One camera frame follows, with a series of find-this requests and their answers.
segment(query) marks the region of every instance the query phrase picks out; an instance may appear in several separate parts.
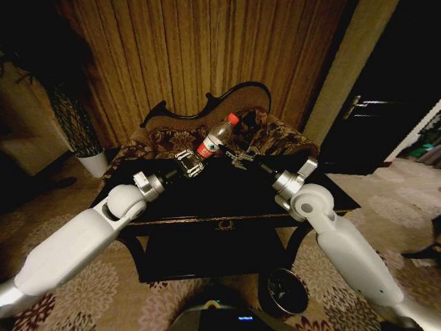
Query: door handle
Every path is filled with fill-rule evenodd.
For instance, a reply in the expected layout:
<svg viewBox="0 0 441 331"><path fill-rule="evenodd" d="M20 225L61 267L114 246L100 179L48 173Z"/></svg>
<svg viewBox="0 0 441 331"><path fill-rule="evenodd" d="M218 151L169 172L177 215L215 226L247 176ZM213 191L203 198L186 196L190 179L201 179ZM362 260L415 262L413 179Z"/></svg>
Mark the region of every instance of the door handle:
<svg viewBox="0 0 441 331"><path fill-rule="evenodd" d="M361 95L356 95L351 102L351 105L349 106L349 109L345 112L345 114L343 115L343 119L347 120L349 118L349 116L351 116L353 110L356 107L367 107L366 103L358 103L359 100L361 99Z"/></svg>

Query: white plant pot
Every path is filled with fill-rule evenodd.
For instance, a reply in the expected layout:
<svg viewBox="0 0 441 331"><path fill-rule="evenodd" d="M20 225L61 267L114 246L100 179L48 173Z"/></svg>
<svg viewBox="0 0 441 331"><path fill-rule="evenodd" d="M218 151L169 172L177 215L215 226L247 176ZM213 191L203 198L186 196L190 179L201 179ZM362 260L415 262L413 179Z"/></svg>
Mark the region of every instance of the white plant pot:
<svg viewBox="0 0 441 331"><path fill-rule="evenodd" d="M93 157L77 157L77 159L80 160L83 166L95 178L102 177L109 166L104 155L104 150Z"/></svg>

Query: floor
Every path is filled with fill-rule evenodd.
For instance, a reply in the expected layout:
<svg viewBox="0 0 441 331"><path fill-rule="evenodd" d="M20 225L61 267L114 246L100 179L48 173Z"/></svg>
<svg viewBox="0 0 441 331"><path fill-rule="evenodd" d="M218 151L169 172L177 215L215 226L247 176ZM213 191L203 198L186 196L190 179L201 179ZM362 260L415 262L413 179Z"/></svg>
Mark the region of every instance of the floor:
<svg viewBox="0 0 441 331"><path fill-rule="evenodd" d="M26 254L86 209L99 191L100 181L88 176L75 158L57 176L78 180L0 217L0 280L17 273ZM441 214L441 170L397 159L369 176L330 177L362 206L347 218L380 253L399 284L441 312L441 270L400 255L432 242L431 220ZM285 243L292 230L280 229ZM342 280L318 248L314 232L300 248L293 271L309 293L307 310L286 320L294 330L380 329L379 317ZM259 308L256 275L224 277L221 282ZM6 330L13 324L14 330L164 330L205 283L207 279L140 284L129 252L114 242L73 280L45 295L16 321L1 325Z"/></svg>

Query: brown curtain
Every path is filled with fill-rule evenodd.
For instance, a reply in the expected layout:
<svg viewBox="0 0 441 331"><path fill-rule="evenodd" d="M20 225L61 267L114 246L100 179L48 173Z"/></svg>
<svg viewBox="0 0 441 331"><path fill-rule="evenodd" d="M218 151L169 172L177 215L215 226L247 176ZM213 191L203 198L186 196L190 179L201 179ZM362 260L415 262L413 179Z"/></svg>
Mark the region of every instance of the brown curtain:
<svg viewBox="0 0 441 331"><path fill-rule="evenodd" d="M196 114L206 92L249 80L267 85L272 113L301 129L346 2L59 0L59 9L90 47L90 111L109 147L163 99Z"/></svg>

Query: potted plant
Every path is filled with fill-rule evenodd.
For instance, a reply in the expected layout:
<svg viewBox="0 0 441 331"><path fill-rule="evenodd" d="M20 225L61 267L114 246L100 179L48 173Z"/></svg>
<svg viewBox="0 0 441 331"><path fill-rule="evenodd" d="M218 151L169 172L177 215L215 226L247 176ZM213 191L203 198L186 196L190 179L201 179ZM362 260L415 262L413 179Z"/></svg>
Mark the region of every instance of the potted plant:
<svg viewBox="0 0 441 331"><path fill-rule="evenodd" d="M41 83L76 157L92 176L101 177L107 169L104 150L80 101L88 93L83 73L88 47L50 1L7 1L1 7L0 74L3 63L11 61L31 82Z"/></svg>

